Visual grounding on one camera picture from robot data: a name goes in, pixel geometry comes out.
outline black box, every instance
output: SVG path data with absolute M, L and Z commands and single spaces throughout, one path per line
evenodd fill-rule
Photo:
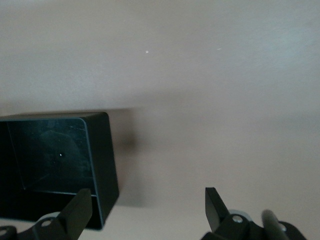
M 119 188 L 105 112 L 0 118 L 0 217 L 37 221 L 91 190 L 87 227 L 102 229 Z

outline white table surface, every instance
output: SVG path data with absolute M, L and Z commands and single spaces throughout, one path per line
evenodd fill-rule
M 0 2 L 0 115 L 110 115 L 120 197 L 81 240 L 199 240 L 205 187 L 319 239 L 319 64 L 316 0 Z

